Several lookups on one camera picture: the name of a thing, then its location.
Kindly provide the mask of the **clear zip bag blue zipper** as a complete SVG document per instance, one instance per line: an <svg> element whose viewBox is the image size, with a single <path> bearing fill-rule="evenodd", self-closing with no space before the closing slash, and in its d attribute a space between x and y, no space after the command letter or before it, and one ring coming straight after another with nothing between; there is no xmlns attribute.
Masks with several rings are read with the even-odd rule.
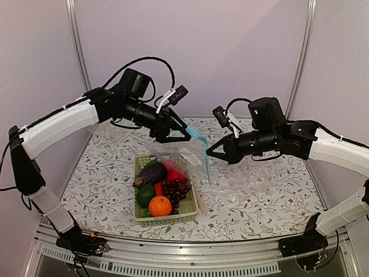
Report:
<svg viewBox="0 0 369 277"><path fill-rule="evenodd" d="M197 188L211 186L209 157L206 154L208 141L191 126L187 127L187 131L191 136L190 141L165 144L152 142L146 145L146 149L161 162L174 161L176 170L185 171L187 179Z"/></svg>

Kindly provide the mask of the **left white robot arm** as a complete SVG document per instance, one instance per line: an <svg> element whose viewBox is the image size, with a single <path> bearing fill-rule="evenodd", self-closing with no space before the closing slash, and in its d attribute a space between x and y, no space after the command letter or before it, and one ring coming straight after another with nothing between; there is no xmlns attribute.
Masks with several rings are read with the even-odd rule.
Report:
<svg viewBox="0 0 369 277"><path fill-rule="evenodd" d="M186 124L171 108L145 104L118 84L110 89L95 88L28 126L14 126L9 130L10 158L17 190L51 223L58 242L71 250L81 250L92 243L92 238L82 233L60 198L47 187L37 159L80 130L109 119L126 119L147 128L150 137L158 143L191 138Z"/></svg>

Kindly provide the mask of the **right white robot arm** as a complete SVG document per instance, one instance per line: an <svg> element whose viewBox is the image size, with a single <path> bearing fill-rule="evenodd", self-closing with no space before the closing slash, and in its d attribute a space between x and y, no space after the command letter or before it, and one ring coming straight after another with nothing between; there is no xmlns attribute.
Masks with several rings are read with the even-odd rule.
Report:
<svg viewBox="0 0 369 277"><path fill-rule="evenodd" d="M303 160L327 162L365 177L368 176L368 145L333 134L315 121L275 123L238 136L229 134L213 144L206 153L239 163L245 156L259 156L269 151ZM331 232L368 215L368 183L333 208L313 215L299 237L298 247L311 251Z"/></svg>

